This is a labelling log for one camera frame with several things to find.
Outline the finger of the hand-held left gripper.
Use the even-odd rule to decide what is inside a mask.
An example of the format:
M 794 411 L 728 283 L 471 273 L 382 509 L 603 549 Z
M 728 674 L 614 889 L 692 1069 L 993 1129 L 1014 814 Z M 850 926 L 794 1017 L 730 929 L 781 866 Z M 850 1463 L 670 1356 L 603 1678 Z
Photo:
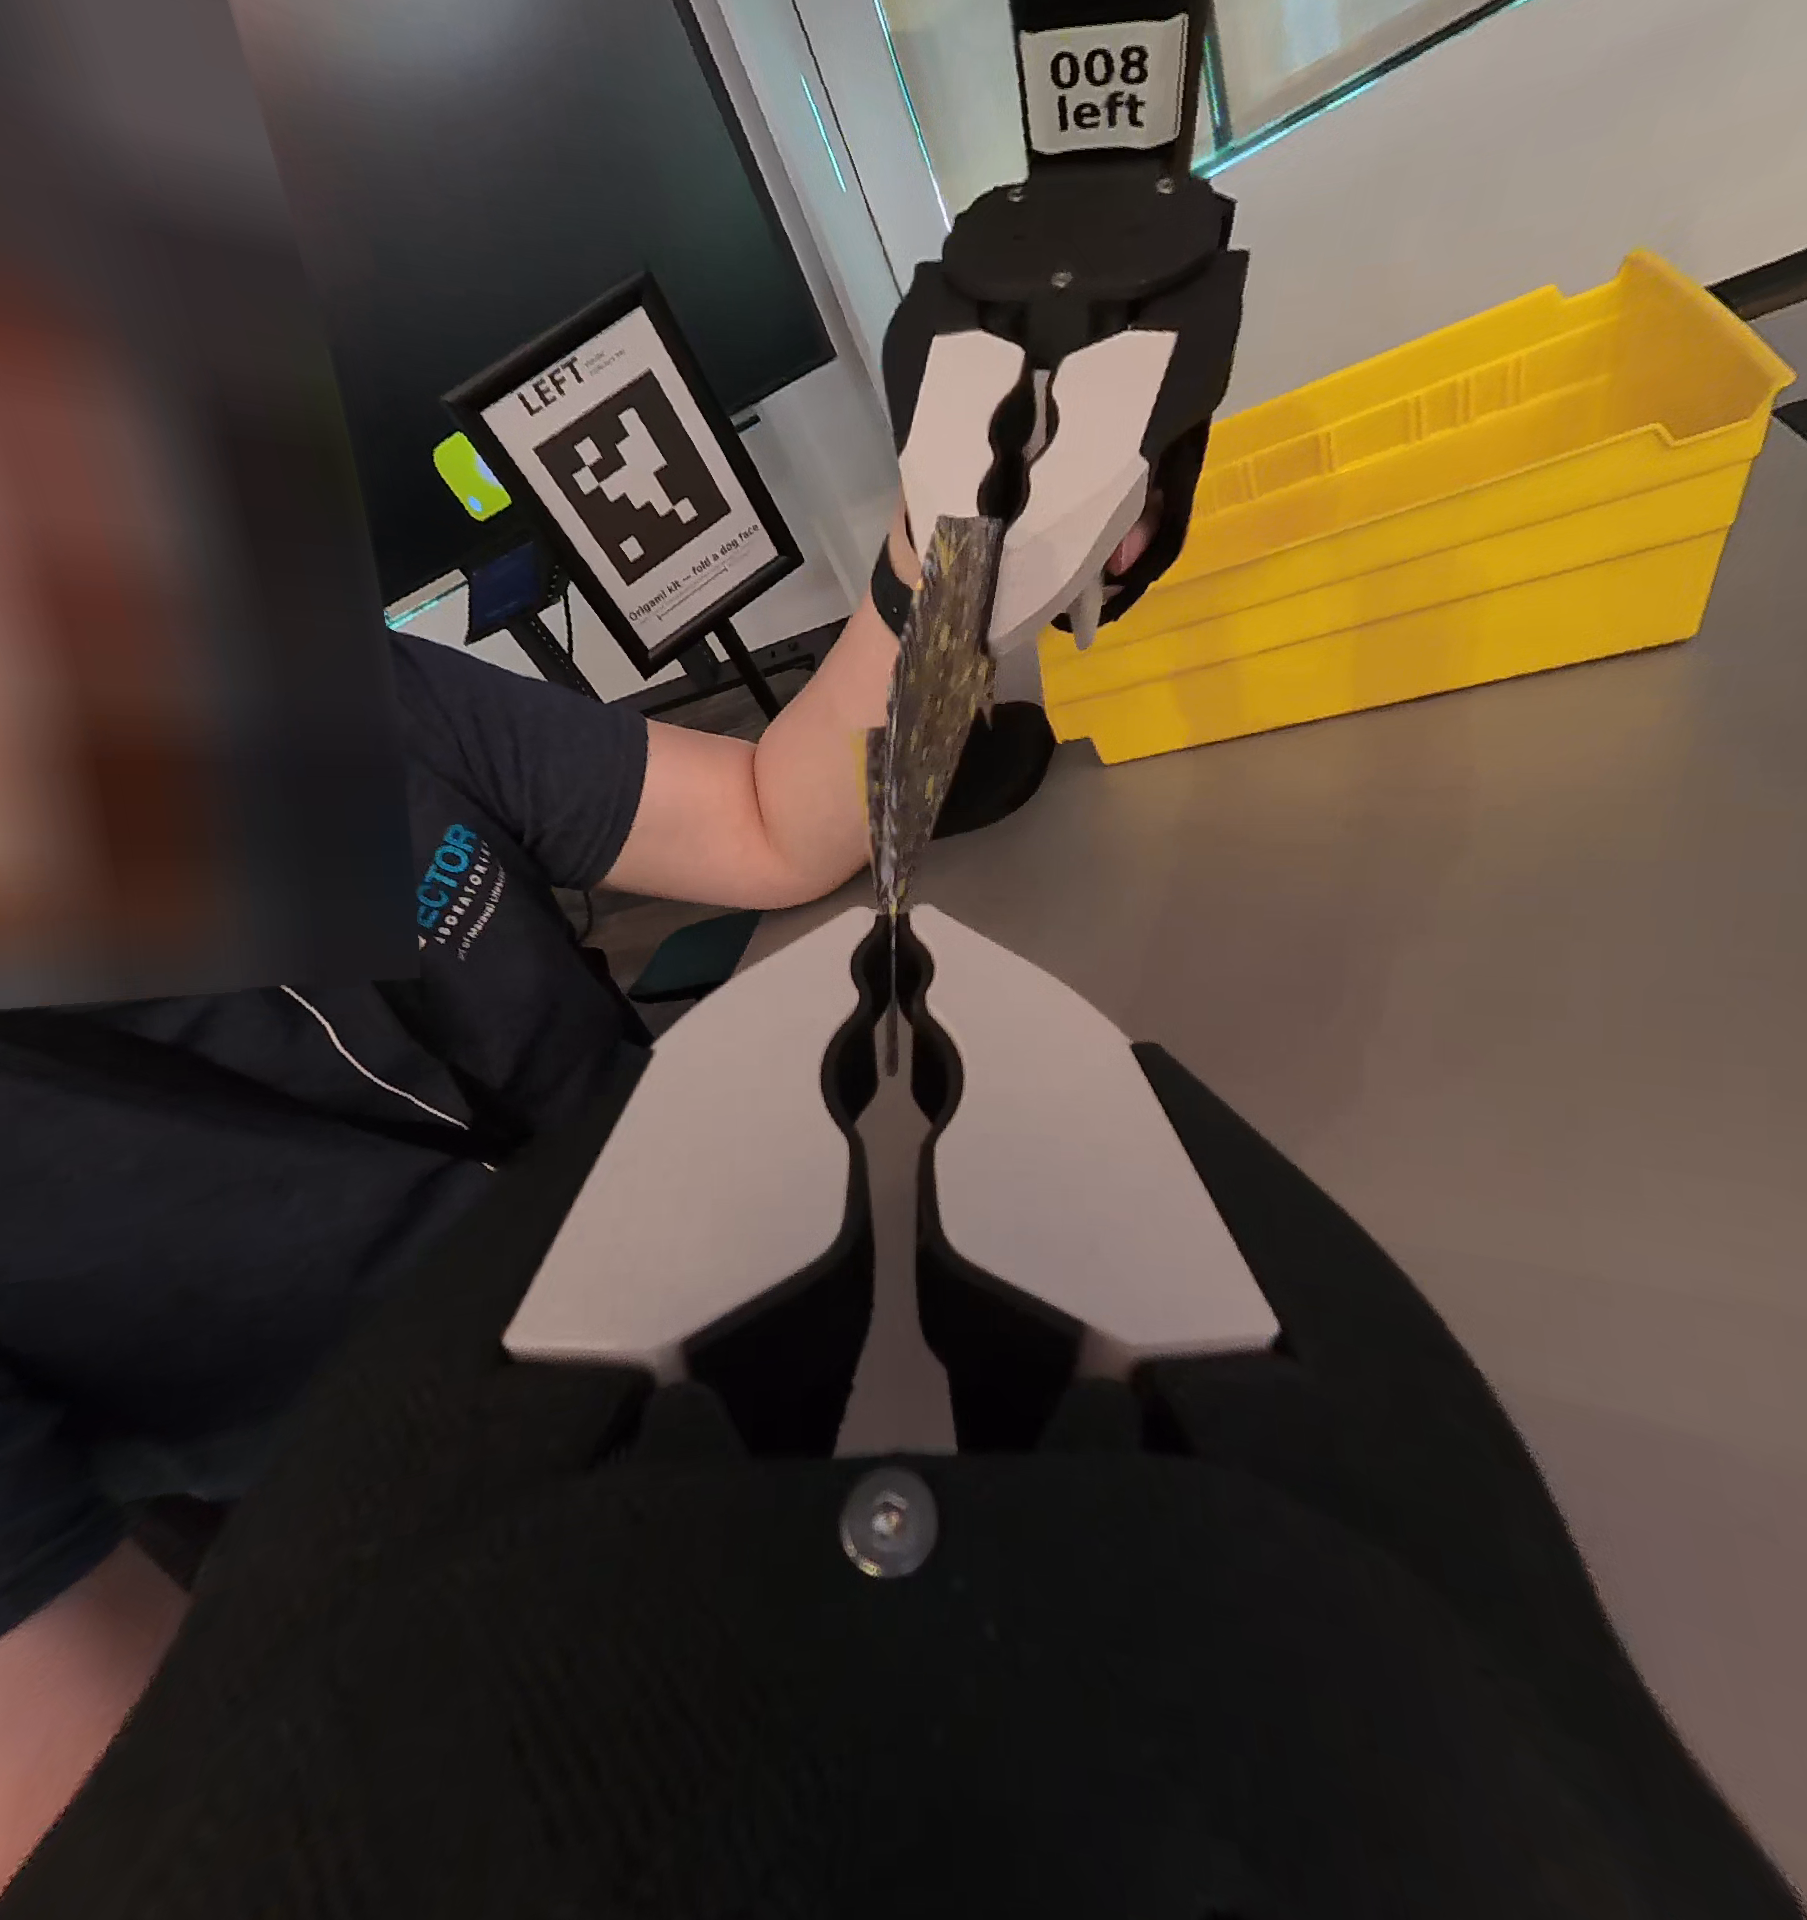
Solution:
M 1030 499 L 1001 529 L 988 646 L 1007 661 L 1056 610 L 1077 610 L 1146 499 L 1146 418 L 1177 340 L 1162 326 L 1068 352 L 1050 373 L 1056 427 L 1030 472 Z
M 1036 362 L 999 334 L 939 334 L 903 442 L 908 523 L 999 519 L 1030 509 Z

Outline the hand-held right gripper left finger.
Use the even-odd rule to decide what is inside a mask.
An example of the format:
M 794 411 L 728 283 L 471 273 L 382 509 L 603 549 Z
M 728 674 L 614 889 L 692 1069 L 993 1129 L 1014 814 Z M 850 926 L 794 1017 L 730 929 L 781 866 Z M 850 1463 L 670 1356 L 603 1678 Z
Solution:
M 859 1017 L 849 904 L 697 1005 L 640 1069 L 504 1344 L 686 1379 L 692 1338 L 840 1236 L 822 1053 Z

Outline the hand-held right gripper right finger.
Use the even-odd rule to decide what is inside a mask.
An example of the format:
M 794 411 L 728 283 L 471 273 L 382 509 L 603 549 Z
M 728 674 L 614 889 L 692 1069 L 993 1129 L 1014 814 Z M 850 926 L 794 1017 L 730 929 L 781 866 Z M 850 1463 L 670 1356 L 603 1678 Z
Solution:
M 1068 1379 L 1276 1354 L 1283 1325 L 1122 1027 L 939 904 L 908 929 L 924 1249 L 1050 1317 Z

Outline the black patterned origami paper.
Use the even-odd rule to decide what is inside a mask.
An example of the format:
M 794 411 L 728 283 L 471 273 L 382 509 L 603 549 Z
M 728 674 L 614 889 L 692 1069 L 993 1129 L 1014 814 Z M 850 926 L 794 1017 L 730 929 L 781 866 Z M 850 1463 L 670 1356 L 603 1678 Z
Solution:
M 999 513 L 946 513 L 918 564 L 908 601 L 886 719 L 863 734 L 863 831 L 875 883 L 875 959 L 881 959 L 881 1038 L 875 1069 L 903 1069 L 903 926 L 910 910 L 910 874 L 946 814 L 972 828 L 988 814 L 988 750 L 993 726 L 993 597 L 1001 570 Z

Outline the person's left forearm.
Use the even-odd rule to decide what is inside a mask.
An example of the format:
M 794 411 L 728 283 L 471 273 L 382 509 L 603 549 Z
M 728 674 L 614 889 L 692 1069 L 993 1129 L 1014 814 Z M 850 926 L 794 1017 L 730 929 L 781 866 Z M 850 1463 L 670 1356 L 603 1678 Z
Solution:
M 809 904 L 863 872 L 863 734 L 903 638 L 859 601 L 755 741 L 647 726 L 647 778 L 609 889 L 697 904 Z

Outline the person's right forearm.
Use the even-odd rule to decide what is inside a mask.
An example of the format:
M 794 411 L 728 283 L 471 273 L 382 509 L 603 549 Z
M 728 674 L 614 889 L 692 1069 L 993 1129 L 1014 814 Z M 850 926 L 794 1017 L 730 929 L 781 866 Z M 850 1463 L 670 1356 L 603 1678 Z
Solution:
M 0 1892 L 149 1690 L 179 1617 L 188 1590 L 127 1537 L 0 1634 Z

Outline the framed black-white marker sign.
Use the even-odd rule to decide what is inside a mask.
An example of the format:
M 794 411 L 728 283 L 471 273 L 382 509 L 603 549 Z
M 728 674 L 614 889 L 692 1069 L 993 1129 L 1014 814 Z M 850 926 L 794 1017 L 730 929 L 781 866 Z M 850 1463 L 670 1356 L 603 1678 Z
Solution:
M 686 663 L 714 683 L 728 661 L 781 710 L 740 610 L 794 582 L 804 549 L 653 273 L 439 406 L 640 674 Z

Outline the yellow plastic bin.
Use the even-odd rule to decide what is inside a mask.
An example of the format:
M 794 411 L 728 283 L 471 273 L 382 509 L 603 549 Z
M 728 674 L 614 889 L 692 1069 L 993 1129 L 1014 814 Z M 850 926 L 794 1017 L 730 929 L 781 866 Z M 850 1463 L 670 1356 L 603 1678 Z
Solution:
M 1694 638 L 1790 381 L 1629 255 L 1232 411 L 1177 564 L 1039 638 L 1047 719 L 1118 764 Z

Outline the large dark screen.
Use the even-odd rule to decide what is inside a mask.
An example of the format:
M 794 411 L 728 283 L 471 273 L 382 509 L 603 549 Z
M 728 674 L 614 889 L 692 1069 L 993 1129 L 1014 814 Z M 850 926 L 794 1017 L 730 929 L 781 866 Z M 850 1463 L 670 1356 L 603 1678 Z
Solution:
M 670 0 L 236 0 L 382 597 L 459 573 L 439 390 L 653 273 L 740 418 L 832 362 L 700 18 Z

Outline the small blue screen device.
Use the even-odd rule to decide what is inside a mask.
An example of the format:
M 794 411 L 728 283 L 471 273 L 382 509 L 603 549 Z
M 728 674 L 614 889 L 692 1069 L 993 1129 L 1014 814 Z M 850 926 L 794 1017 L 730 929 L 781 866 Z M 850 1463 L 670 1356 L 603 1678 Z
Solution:
M 563 597 L 563 570 L 541 539 L 481 556 L 465 573 L 465 646 L 511 633 L 527 613 L 546 613 Z

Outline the yellow-green tag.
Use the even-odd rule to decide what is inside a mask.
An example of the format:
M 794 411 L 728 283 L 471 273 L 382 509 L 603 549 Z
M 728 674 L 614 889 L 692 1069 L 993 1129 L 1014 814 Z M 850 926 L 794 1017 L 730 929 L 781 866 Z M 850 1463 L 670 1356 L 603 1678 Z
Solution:
M 471 519 L 498 519 L 512 509 L 511 484 L 489 472 L 489 460 L 455 427 L 433 442 L 433 476 Z

